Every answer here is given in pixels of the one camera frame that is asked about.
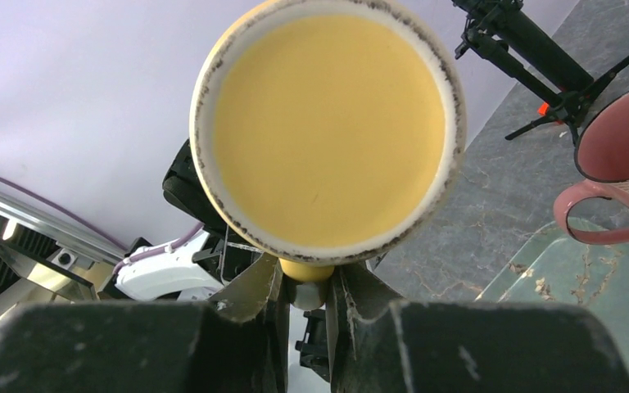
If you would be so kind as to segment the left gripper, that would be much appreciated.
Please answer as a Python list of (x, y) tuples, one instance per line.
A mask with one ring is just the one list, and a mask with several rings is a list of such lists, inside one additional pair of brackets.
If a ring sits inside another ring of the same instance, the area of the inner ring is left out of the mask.
[(304, 317), (307, 319), (305, 334), (295, 344), (300, 353), (299, 365), (330, 382), (326, 312), (324, 309), (305, 311)]

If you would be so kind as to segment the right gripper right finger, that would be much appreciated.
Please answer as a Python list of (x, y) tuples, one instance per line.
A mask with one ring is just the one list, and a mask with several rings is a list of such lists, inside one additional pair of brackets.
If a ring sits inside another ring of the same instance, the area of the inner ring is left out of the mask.
[(608, 330), (574, 305), (411, 301), (348, 264), (326, 309), (334, 392), (629, 392)]

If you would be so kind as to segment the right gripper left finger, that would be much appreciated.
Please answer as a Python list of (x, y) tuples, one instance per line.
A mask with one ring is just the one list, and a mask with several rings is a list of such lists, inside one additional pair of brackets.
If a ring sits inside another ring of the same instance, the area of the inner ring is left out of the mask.
[(204, 301), (21, 306), (0, 322), (0, 392), (283, 392), (288, 317), (270, 255)]

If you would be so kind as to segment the yellow mug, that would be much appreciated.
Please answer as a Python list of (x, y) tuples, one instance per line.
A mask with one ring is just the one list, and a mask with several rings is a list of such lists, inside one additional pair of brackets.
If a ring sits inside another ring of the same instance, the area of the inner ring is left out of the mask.
[(204, 61), (189, 146), (239, 236), (276, 257), (291, 302), (325, 302), (338, 265), (405, 240), (448, 197), (464, 154), (450, 54), (396, 1), (265, 1)]

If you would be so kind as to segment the red-pink mug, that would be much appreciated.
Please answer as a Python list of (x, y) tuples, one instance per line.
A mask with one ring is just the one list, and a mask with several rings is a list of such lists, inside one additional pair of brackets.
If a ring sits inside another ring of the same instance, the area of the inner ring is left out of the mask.
[(584, 179), (562, 191), (554, 201), (556, 223), (585, 244), (629, 242), (629, 227), (590, 232), (568, 222), (571, 209), (587, 199), (615, 200), (629, 208), (629, 92), (591, 120), (577, 141), (574, 163)]

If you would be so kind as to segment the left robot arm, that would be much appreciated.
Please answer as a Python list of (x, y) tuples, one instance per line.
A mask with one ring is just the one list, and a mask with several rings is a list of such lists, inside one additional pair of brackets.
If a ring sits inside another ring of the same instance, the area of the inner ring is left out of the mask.
[(305, 392), (328, 382), (324, 297), (328, 280), (302, 282), (287, 262), (251, 249), (218, 215), (201, 188), (188, 144), (182, 145), (162, 183), (164, 198), (198, 219), (189, 234), (158, 246), (139, 238), (119, 262), (105, 289), (113, 296), (150, 301), (208, 302), (218, 313), (246, 306), (257, 315), (246, 323), (204, 313), (197, 343), (185, 362), (170, 353), (180, 319), (161, 332), (158, 349), (141, 365), (144, 392), (253, 392), (266, 379), (266, 365), (280, 365), (282, 301), (304, 310), (303, 338), (294, 345), (294, 385)]

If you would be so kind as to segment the floral teal tray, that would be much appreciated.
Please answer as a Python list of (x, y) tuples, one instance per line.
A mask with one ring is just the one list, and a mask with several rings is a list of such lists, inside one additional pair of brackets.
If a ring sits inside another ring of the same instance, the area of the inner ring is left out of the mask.
[(551, 222), (533, 234), (477, 299), (585, 307), (609, 330), (629, 370), (629, 243), (588, 245)]

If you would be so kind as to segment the black microphone tripod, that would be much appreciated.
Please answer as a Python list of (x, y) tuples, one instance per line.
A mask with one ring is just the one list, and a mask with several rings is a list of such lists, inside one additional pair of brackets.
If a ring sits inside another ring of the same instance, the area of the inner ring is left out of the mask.
[(566, 124), (578, 142), (592, 104), (629, 66), (629, 54), (594, 79), (534, 21), (522, 1), (454, 0), (467, 16), (455, 59), (471, 50), (543, 100), (540, 118), (505, 136), (512, 141), (544, 124)]

